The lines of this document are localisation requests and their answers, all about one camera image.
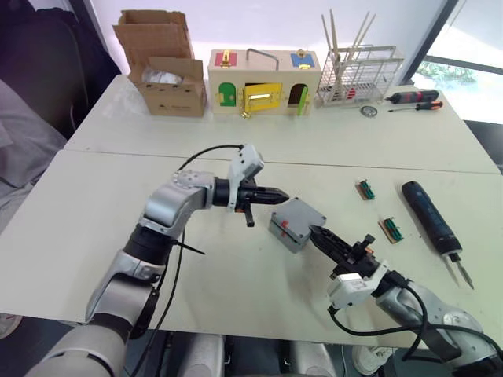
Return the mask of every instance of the metal washer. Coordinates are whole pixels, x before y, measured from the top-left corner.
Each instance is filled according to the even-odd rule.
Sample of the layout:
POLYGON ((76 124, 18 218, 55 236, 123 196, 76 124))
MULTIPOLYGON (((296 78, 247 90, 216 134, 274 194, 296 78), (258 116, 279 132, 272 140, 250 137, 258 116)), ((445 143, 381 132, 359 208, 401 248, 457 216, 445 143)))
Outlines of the metal washer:
POLYGON ((367 118, 373 118, 374 116, 377 115, 377 109, 374 108, 373 106, 363 106, 360 108, 360 112, 363 116, 366 116, 367 118))

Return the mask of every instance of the white wire rack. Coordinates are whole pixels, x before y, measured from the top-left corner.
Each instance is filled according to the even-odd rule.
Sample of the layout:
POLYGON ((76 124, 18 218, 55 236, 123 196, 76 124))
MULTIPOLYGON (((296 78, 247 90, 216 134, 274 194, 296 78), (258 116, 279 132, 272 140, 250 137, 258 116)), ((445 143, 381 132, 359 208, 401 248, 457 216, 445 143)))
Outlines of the white wire rack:
POLYGON ((339 49, 340 61, 329 51, 318 95, 324 106, 382 100, 403 62, 396 46, 339 49))

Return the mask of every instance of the green door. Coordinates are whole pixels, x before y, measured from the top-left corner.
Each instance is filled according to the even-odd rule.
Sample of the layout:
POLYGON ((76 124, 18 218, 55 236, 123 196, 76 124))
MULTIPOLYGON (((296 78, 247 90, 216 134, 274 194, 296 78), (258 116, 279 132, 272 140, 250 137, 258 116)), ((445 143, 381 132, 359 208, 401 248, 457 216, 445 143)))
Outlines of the green door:
POLYGON ((236 87, 230 82, 223 82, 218 87, 220 106, 236 106, 236 87))

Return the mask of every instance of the red screwdriver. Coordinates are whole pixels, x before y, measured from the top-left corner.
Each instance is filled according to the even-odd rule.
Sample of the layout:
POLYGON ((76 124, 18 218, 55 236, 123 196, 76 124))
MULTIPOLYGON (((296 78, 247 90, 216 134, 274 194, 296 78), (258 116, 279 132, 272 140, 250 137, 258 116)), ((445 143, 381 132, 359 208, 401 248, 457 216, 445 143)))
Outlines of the red screwdriver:
MULTIPOLYGON (((417 104, 414 108, 416 110, 438 110, 443 106, 441 101, 424 102, 423 104, 417 104)), ((412 110, 414 108, 396 108, 395 110, 388 110, 387 112, 400 112, 401 110, 412 110)))

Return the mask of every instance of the green connector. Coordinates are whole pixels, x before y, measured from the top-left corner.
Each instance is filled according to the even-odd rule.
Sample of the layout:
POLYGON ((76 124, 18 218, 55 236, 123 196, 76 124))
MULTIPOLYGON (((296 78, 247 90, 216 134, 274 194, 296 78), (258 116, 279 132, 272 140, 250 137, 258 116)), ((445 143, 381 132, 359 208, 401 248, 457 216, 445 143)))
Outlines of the green connector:
POLYGON ((360 182, 360 189, 362 190, 362 194, 368 200, 373 200, 373 199, 376 198, 376 196, 374 195, 372 189, 370 188, 369 184, 367 183, 367 180, 360 182))
POLYGON ((386 227, 386 230, 390 233, 391 238, 395 240, 396 242, 403 240, 403 236, 398 230, 397 226, 393 222, 393 219, 387 218, 384 220, 384 226, 386 227))
POLYGON ((306 104, 307 99, 307 86, 304 86, 302 89, 302 93, 300 94, 299 106, 297 106, 297 115, 302 115, 302 110, 304 109, 304 105, 306 104))

